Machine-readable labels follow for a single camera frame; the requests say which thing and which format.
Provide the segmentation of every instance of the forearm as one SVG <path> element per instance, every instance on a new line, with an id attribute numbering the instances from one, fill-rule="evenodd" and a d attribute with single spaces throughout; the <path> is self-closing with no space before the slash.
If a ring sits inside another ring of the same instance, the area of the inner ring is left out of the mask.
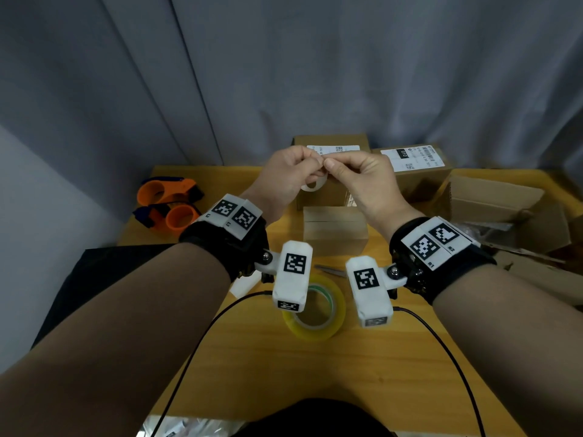
<path id="1" fill-rule="evenodd" d="M 490 265 L 457 280 L 433 307 L 529 436 L 580 434 L 581 313 Z"/>
<path id="2" fill-rule="evenodd" d="M 29 423 L 41 429 L 58 423 L 65 431 L 66 421 L 78 429 L 73 422 L 84 417 L 95 429 L 91 416 L 98 411 L 98 421 L 118 422 L 107 428 L 109 435 L 137 431 L 208 327 L 229 283 L 224 267 L 206 251 L 189 243 L 171 247 L 69 316 L 3 374 L 1 414 L 16 414 L 19 427 L 27 422 L 23 414 L 34 414 Z M 88 409 L 92 405 L 98 410 Z M 59 414 L 62 420 L 55 422 Z"/>

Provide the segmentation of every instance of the tape roll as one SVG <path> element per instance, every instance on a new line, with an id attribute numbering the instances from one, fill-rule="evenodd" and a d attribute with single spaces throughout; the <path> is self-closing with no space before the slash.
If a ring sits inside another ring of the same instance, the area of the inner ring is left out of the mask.
<path id="1" fill-rule="evenodd" d="M 322 294 L 332 307 L 330 318 L 322 325 L 312 326 L 303 323 L 297 314 L 283 311 L 283 320 L 297 338 L 309 342 L 317 342 L 331 338 L 338 332 L 346 317 L 346 301 L 344 294 L 330 279 L 321 274 L 310 274 L 308 291 Z"/>
<path id="2" fill-rule="evenodd" d="M 307 185 L 302 185 L 302 190 L 304 190 L 304 191 L 316 191 L 316 190 L 320 190 L 322 188 L 322 186 L 326 183 L 327 178 L 328 178 L 328 174 L 326 173 L 325 176 L 320 176 L 316 180 L 316 186 L 314 186 L 314 187 L 308 187 Z"/>

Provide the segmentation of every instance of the wire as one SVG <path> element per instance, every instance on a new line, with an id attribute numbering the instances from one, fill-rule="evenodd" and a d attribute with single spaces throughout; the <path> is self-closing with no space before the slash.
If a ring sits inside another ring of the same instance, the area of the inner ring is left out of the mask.
<path id="1" fill-rule="evenodd" d="M 158 423 L 156 424 L 156 427 L 154 428 L 154 431 L 152 432 L 152 435 L 150 437 L 155 437 L 156 433 L 158 432 L 158 429 L 162 425 L 162 421 L 164 420 L 164 417 L 166 417 L 166 414 L 168 413 L 168 410 L 170 409 L 170 405 L 172 404 L 172 401 L 174 400 L 174 397 L 176 396 L 176 393 L 178 392 L 178 390 L 180 388 L 180 384 L 182 383 L 182 380 L 184 379 L 184 375 L 186 374 L 186 371 L 188 370 L 188 367 L 190 366 L 190 362 L 193 361 L 194 354 L 197 351 L 197 349 L 200 345 L 200 342 L 202 342 L 202 340 L 205 338 L 206 334 L 209 332 L 209 330 L 212 328 L 212 326 L 215 324 L 215 322 L 217 320 L 219 320 L 221 318 L 221 316 L 224 315 L 227 311 L 229 311 L 232 307 L 234 307 L 238 303 L 244 301 L 245 299 L 249 299 L 249 298 L 252 298 L 255 296 L 269 296 L 272 294 L 273 294 L 273 291 L 258 291 L 257 293 L 247 294 L 247 295 L 243 296 L 242 298 L 234 301 L 231 305 L 229 305 L 228 307 L 223 309 L 219 314 L 216 315 L 216 317 L 211 321 L 211 323 L 209 324 L 209 326 L 207 327 L 205 332 L 200 337 L 200 340 L 197 342 L 196 346 L 194 347 L 193 352 L 190 353 L 190 356 L 188 357 L 188 360 L 186 361 L 186 365 L 184 366 L 184 369 L 180 373 L 179 380 L 178 380 L 178 382 L 176 382 L 176 386 L 174 387 L 174 390 L 172 391 L 172 394 L 170 395 L 170 398 L 168 399 L 168 403 L 166 403 L 166 406 L 164 407 L 164 411 L 162 411 L 162 415 L 160 416 L 160 419 L 158 420 Z M 455 359 L 454 355 L 451 354 L 451 351 L 449 350 L 447 345 L 445 345 L 445 343 L 441 340 L 441 337 L 439 337 L 437 335 L 437 333 L 433 330 L 433 328 L 431 328 L 429 326 L 429 324 L 427 322 L 425 322 L 419 315 L 415 314 L 414 312 L 412 312 L 409 309 L 402 308 L 402 307 L 393 307 L 393 310 L 394 311 L 403 311 L 403 312 L 408 313 L 408 314 L 412 315 L 413 317 L 415 317 L 419 322 L 421 322 L 425 326 L 425 328 L 427 328 L 429 330 L 429 332 L 433 335 L 433 337 L 435 339 L 437 339 L 437 341 L 443 347 L 443 349 L 445 350 L 445 352 L 447 353 L 447 355 L 449 356 L 451 361 L 454 363 L 455 368 L 458 370 L 460 377 L 462 377 L 462 382 L 465 385 L 466 390 L 468 391 L 468 395 L 470 396 L 470 401 L 472 402 L 472 407 L 473 407 L 474 413 L 476 414 L 477 426 L 480 428 L 480 436 L 486 437 L 486 432 L 484 431 L 484 425 L 482 424 L 482 418 L 480 417 L 480 411 L 478 411 L 476 399 L 473 396 L 472 389 L 470 388 L 470 385 L 469 385 L 468 381 L 466 380 L 466 376 L 463 375 L 463 371 L 459 367 L 458 361 Z"/>
<path id="2" fill-rule="evenodd" d="M 451 354 L 451 351 L 449 350 L 449 348 L 447 347 L 447 345 L 445 345 L 445 343 L 441 340 L 441 337 L 439 337 L 437 335 L 437 333 L 435 331 L 433 331 L 433 328 L 431 328 L 429 326 L 429 324 L 427 322 L 425 322 L 421 318 L 421 316 L 413 313 L 411 310 L 408 310 L 408 309 L 402 308 L 402 307 L 393 307 L 393 310 L 394 311 L 403 311 L 403 312 L 409 313 L 410 315 L 412 315 L 413 317 L 415 317 L 415 319 L 417 319 L 419 322 L 423 323 L 423 325 L 425 326 L 425 328 L 427 328 L 429 330 L 429 332 L 431 334 L 433 334 L 433 337 L 435 339 L 437 339 L 437 341 L 443 347 L 443 349 L 445 350 L 445 352 L 447 353 L 447 355 L 449 356 L 449 358 L 451 359 L 451 361 L 454 363 L 455 368 L 458 370 L 459 376 L 462 377 L 463 384 L 466 386 L 466 390 L 468 391 L 468 395 L 470 396 L 470 401 L 472 402 L 472 407 L 474 409 L 474 413 L 476 414 L 477 426 L 478 426 L 478 428 L 480 428 L 480 436 L 481 437 L 486 437 L 486 432 L 484 431 L 484 425 L 482 424 L 482 418 L 480 417 L 480 411 L 477 408 L 476 399 L 473 396 L 472 389 L 470 388 L 470 384 L 466 380 L 466 376 L 463 375 L 463 371 L 459 367 L 458 361 L 455 359 L 454 355 Z"/>
<path id="3" fill-rule="evenodd" d="M 164 420 L 164 417 L 166 417 L 166 414 L 168 413 L 168 410 L 170 409 L 170 405 L 172 404 L 172 401 L 174 400 L 174 397 L 176 396 L 176 393 L 178 392 L 178 390 L 180 388 L 180 384 L 182 383 L 182 379 L 184 379 L 184 375 L 186 374 L 186 370 L 188 369 L 190 362 L 193 361 L 194 353 L 198 349 L 200 342 L 202 342 L 202 340 L 205 338 L 206 334 L 209 332 L 209 330 L 215 324 L 215 322 L 217 320 L 219 320 L 220 317 L 222 315 L 224 315 L 227 311 L 229 311 L 232 307 L 234 307 L 238 303 L 244 301 L 245 299 L 249 299 L 249 298 L 252 298 L 255 296 L 271 296 L 272 294 L 273 294 L 273 291 L 258 291 L 257 293 L 247 294 L 247 295 L 243 296 L 242 298 L 234 301 L 231 305 L 229 305 L 227 308 L 225 308 L 219 314 L 216 315 L 216 317 L 212 320 L 210 325 L 207 327 L 205 332 L 200 337 L 200 340 L 198 341 L 198 343 L 194 347 L 193 352 L 190 353 L 190 356 L 188 357 L 188 360 L 186 361 L 186 365 L 184 366 L 184 369 L 182 370 L 182 373 L 180 374 L 179 381 L 176 382 L 176 386 L 174 387 L 174 391 L 172 391 L 172 394 L 170 395 L 170 398 L 168 399 L 168 403 L 166 404 L 164 411 L 162 411 L 162 415 L 160 416 L 160 419 L 158 420 L 158 423 L 156 424 L 156 427 L 154 428 L 154 431 L 152 432 L 152 435 L 150 437 L 154 437 L 156 435 L 156 433 L 158 432 L 158 429 L 162 425 L 162 421 Z"/>

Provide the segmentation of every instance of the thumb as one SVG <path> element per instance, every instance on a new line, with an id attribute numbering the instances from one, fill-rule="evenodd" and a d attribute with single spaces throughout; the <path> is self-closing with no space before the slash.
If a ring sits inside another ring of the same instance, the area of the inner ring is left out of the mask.
<path id="1" fill-rule="evenodd" d="M 354 173 L 346 165 L 340 161 L 333 160 L 332 158 L 327 158 L 324 160 L 324 167 L 328 170 L 334 178 L 343 183 L 346 188 L 350 189 L 352 183 L 358 177 L 357 173 Z"/>
<path id="2" fill-rule="evenodd" d="M 317 172 L 322 168 L 322 162 L 324 160 L 322 157 L 316 158 L 313 156 L 308 156 L 305 160 L 301 161 L 295 166 L 302 175 L 302 180 L 305 180 L 312 173 Z"/>

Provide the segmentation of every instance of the yellow tape roll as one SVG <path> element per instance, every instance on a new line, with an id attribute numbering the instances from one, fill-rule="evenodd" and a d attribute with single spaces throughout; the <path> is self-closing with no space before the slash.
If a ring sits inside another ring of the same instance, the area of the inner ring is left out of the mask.
<path id="1" fill-rule="evenodd" d="M 283 311 L 283 320 L 296 337 L 309 342 L 317 342 L 331 338 L 344 323 L 346 316 L 346 301 L 340 288 L 330 279 L 321 274 L 310 274 L 309 291 L 322 293 L 332 306 L 331 317 L 323 325 L 308 326 L 297 318 L 295 313 Z"/>

